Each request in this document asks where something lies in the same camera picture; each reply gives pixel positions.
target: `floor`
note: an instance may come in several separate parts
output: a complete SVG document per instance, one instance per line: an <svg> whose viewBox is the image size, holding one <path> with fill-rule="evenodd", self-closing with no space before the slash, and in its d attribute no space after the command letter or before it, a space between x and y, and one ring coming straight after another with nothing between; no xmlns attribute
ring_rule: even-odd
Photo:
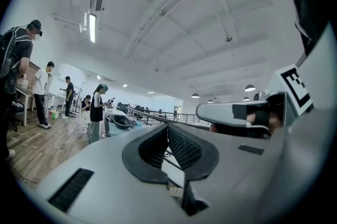
<svg viewBox="0 0 337 224"><path fill-rule="evenodd" d="M32 189L58 165L87 146L80 117L49 118L48 123L53 126L51 129L39 128L36 111L29 111L27 126L18 126L17 132L10 126L7 134L7 146L16 152L10 162L13 175Z"/></svg>

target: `black backpack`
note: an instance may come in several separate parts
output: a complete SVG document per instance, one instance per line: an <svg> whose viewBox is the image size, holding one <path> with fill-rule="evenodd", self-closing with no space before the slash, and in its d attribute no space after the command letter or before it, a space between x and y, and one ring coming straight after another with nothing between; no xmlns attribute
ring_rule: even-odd
<svg viewBox="0 0 337 224"><path fill-rule="evenodd" d="M9 71L16 68L21 61L15 62L14 54L16 31L19 28L15 27L0 37L0 79L7 76Z"/></svg>

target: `gray pants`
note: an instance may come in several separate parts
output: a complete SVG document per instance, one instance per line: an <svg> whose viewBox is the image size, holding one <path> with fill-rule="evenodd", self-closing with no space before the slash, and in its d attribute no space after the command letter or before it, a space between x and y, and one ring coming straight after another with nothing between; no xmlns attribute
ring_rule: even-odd
<svg viewBox="0 0 337 224"><path fill-rule="evenodd" d="M88 143L100 140L100 123L91 121L89 127Z"/></svg>

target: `white sneaker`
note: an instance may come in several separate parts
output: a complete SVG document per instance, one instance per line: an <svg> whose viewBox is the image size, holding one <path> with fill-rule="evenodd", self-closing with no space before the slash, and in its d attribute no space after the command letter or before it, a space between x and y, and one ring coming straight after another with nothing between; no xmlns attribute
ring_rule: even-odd
<svg viewBox="0 0 337 224"><path fill-rule="evenodd" d="M6 161L11 160L13 157L15 157L15 151L13 149L10 149L8 151L8 157L5 158Z"/></svg>
<svg viewBox="0 0 337 224"><path fill-rule="evenodd" d="M38 127L42 129L48 129L48 126L44 124L38 124Z"/></svg>

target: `fluorescent light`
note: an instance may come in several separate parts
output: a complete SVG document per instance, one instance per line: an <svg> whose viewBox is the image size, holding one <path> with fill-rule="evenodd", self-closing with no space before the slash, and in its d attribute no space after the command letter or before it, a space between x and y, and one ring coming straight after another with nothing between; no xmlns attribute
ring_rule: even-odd
<svg viewBox="0 0 337 224"><path fill-rule="evenodd" d="M96 15L89 15L90 40L96 42Z"/></svg>
<svg viewBox="0 0 337 224"><path fill-rule="evenodd" d="M249 85L246 86L245 91L246 92L251 92L251 91L254 91L255 89L256 88L255 88L255 86L253 84L249 84Z"/></svg>

